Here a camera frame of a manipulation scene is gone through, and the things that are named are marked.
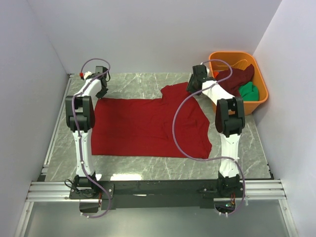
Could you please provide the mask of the bright red t shirt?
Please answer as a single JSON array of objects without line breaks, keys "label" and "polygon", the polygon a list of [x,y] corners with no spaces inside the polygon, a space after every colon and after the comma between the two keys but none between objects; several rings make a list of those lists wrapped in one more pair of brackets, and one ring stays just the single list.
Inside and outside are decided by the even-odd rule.
[{"label": "bright red t shirt", "polygon": [[167,85],[158,99],[99,99],[92,130],[92,154],[207,159],[210,122],[187,83]]}]

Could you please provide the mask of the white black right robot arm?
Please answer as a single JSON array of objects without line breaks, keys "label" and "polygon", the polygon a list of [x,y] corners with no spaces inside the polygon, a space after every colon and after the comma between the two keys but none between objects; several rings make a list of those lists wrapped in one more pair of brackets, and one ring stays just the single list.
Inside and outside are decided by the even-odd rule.
[{"label": "white black right robot arm", "polygon": [[216,105],[215,127],[221,137],[221,164],[218,178],[210,187],[203,188],[203,195],[213,198],[230,198],[242,193],[242,177],[238,166],[238,146],[245,127],[243,100],[229,94],[215,78],[210,77],[204,64],[193,66],[187,91],[204,93]]}]

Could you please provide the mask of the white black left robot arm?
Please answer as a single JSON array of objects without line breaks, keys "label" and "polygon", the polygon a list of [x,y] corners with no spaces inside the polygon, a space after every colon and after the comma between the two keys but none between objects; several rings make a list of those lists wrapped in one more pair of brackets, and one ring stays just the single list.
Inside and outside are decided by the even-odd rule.
[{"label": "white black left robot arm", "polygon": [[81,72],[84,80],[82,88],[65,99],[66,124],[70,129],[76,148],[76,175],[71,181],[72,198],[101,198],[103,190],[97,185],[97,177],[92,162],[92,130],[95,126],[93,100],[104,96],[107,82],[111,78],[109,69],[97,66],[95,72]]}]

